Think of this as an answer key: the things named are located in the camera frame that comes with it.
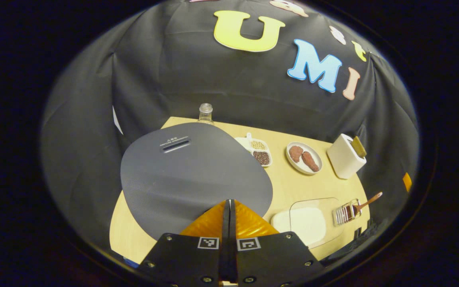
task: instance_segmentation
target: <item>letter m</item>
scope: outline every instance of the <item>letter m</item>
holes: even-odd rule
[[[293,42],[298,46],[297,59],[293,68],[288,70],[288,76],[301,81],[305,80],[307,76],[304,71],[306,70],[306,66],[308,66],[311,83],[316,82],[323,74],[324,76],[318,81],[318,85],[326,91],[335,92],[335,79],[342,62],[333,55],[327,55],[320,62],[320,58],[318,58],[313,45],[300,39],[295,39]]]

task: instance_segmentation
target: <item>orange gripper pad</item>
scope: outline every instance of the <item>orange gripper pad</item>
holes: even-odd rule
[[[180,235],[222,237],[222,216],[226,201],[215,205],[191,223]],[[279,233],[249,207],[235,200],[237,239],[267,236]]]

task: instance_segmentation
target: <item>letter u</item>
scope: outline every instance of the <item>letter u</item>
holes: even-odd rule
[[[216,11],[214,15],[218,17],[214,29],[215,40],[226,47],[244,51],[269,51],[277,44],[279,29],[285,26],[279,20],[260,16],[258,20],[264,24],[263,35],[258,40],[252,40],[240,35],[242,22],[251,15],[239,11]]]

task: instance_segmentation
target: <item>black fabric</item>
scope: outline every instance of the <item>black fabric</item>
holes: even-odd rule
[[[215,11],[246,12],[241,34],[260,38],[268,16],[286,24],[277,46],[251,53],[219,44]],[[393,218],[415,181],[419,127],[401,78],[380,52],[346,25],[308,7],[308,18],[276,8],[268,0],[188,2],[170,0],[111,29],[85,49],[59,78],[44,113],[41,135],[44,173],[53,198],[80,234],[105,248],[112,211],[121,191],[120,161],[140,136],[170,116],[196,118],[200,103],[214,106],[214,120],[333,142],[340,133],[359,136],[368,152],[357,173],[366,195],[384,196],[370,205],[381,222]],[[346,38],[342,45],[328,26]],[[335,93],[289,77],[295,39],[342,62]],[[351,41],[367,53],[355,54]],[[361,78],[355,100],[342,96],[348,67]],[[114,127],[114,106],[121,134]]]
[[[360,236],[352,240],[347,245],[343,246],[338,251],[330,254],[326,258],[320,260],[324,266],[331,265],[332,263],[340,260],[341,258],[349,255],[355,248],[359,247],[364,241],[375,238],[379,231],[383,231],[388,225],[388,219],[384,219],[380,224],[372,223]]]

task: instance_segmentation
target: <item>seed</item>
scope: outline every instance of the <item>seed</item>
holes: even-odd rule
[[[265,145],[262,144],[261,142],[251,142],[251,147],[253,147],[253,149],[266,149],[265,148]]]
[[[260,165],[268,165],[270,158],[266,152],[253,152],[253,156],[260,163]]]

